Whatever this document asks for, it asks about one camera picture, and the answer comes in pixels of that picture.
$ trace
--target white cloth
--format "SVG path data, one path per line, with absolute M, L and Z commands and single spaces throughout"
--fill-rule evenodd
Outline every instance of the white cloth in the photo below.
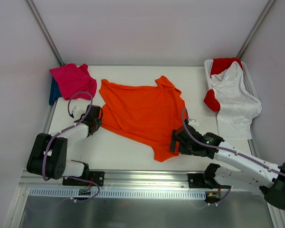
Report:
M 217 115 L 219 136 L 227 140 L 251 139 L 250 125 L 261 113 L 262 105 L 245 89 L 241 66 L 233 62 L 227 70 L 211 77 L 220 104 Z

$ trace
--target blue cloth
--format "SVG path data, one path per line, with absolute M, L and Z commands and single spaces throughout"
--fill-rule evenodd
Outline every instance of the blue cloth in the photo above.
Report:
M 58 83 L 52 78 L 51 93 L 49 94 L 49 105 L 53 105 L 57 98 L 62 97 Z

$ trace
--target orange shirt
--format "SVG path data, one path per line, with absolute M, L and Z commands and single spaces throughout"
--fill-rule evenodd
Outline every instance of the orange shirt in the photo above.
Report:
M 164 161 L 177 154 L 169 152 L 172 130 L 182 125 L 185 102 L 181 91 L 165 77 L 157 86 L 127 86 L 101 80 L 99 90 L 105 101 L 102 127 L 149 145 L 154 159 Z

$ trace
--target white plastic basket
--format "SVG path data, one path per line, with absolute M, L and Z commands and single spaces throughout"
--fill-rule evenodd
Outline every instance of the white plastic basket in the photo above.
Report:
M 253 85 L 253 81 L 251 78 L 251 75 L 249 73 L 249 70 L 247 68 L 246 63 L 244 63 L 243 61 L 242 65 L 243 65 L 243 73 L 244 73 L 244 85 L 245 85 L 245 89 L 254 97 L 257 97 L 257 92 L 256 92 L 256 88 Z M 207 83 L 208 83 L 208 88 L 212 89 L 211 86 L 211 82 L 210 82 L 210 74 L 211 74 L 211 69 L 212 69 L 212 64 L 213 64 L 213 59 L 208 59 L 205 61 L 205 69 L 206 69 L 206 76 L 207 76 Z

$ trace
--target red cloth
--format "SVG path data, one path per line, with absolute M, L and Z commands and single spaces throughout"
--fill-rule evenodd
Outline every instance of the red cloth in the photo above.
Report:
M 237 61 L 243 69 L 241 60 L 238 58 L 215 58 L 212 64 L 210 78 L 212 78 L 212 75 L 218 75 L 224 70 L 227 70 L 234 61 Z
M 95 96 L 97 83 L 88 70 L 87 64 L 77 67 L 76 64 L 70 63 L 64 66 L 49 70 L 58 83 L 59 90 L 65 100 L 69 100 L 77 92 L 87 91 L 92 97 Z M 79 94 L 74 99 L 83 98 L 90 100 L 87 94 Z
M 215 58 L 212 64 L 210 78 L 212 78 L 212 75 L 219 75 L 224 70 L 227 70 L 234 61 L 236 61 L 243 69 L 241 60 L 238 58 Z M 207 92 L 204 103 L 214 112 L 218 112 L 220 110 L 220 104 L 215 98 L 213 89 Z
M 106 79 L 101 82 L 103 128 L 152 147 L 157 161 L 178 155 L 169 149 L 172 130 L 182 126 L 185 102 L 179 89 L 165 76 L 155 80 L 157 86 L 124 86 Z

